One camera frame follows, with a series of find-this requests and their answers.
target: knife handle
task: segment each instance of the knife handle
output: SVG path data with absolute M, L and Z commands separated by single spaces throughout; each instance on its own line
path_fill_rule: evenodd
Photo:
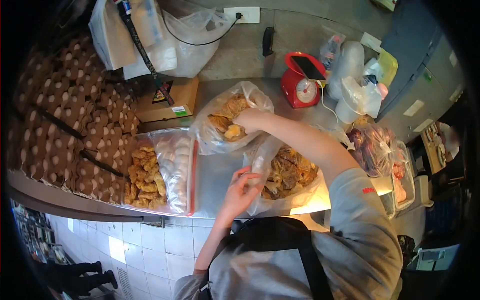
M 267 27 L 265 28 L 264 32 L 264 38 L 262 41 L 262 55 L 264 57 L 269 56 L 270 54 L 273 53 L 272 51 L 272 45 L 273 45 L 273 33 L 275 30 L 273 27 Z

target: smartphone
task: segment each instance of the smartphone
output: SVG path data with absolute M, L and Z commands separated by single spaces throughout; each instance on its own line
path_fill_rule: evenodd
M 315 65 L 305 56 L 292 56 L 292 60 L 301 69 L 303 75 L 308 79 L 325 80 L 325 77 Z

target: scale dial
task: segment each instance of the scale dial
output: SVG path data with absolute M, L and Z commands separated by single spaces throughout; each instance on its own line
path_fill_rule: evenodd
M 308 79 L 302 79 L 295 88 L 297 99 L 303 103 L 310 103 L 317 95 L 317 85 Z

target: concrete wall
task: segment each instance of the concrete wall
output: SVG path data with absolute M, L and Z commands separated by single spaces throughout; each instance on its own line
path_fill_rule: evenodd
M 238 24 L 220 40 L 218 50 L 199 73 L 201 81 L 226 78 L 261 77 L 262 37 L 267 26 L 275 28 L 276 53 L 272 77 L 287 69 L 283 56 L 302 51 L 317 56 L 320 45 L 329 38 L 322 26 L 360 41 L 363 32 L 382 39 L 392 26 L 392 13 L 370 0 L 188 0 L 207 8 L 260 6 L 259 24 Z M 365 58 L 374 55 L 366 48 Z

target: white tiled floor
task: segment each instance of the white tiled floor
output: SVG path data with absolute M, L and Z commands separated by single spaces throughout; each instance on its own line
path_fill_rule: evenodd
M 326 231 L 309 214 L 293 216 L 309 229 Z M 171 299 L 178 279 L 191 275 L 214 220 L 168 217 L 165 228 L 139 223 L 94 222 L 48 216 L 58 243 L 76 262 L 101 261 L 112 269 L 116 299 Z M 131 291 L 120 284 L 118 268 L 127 272 Z

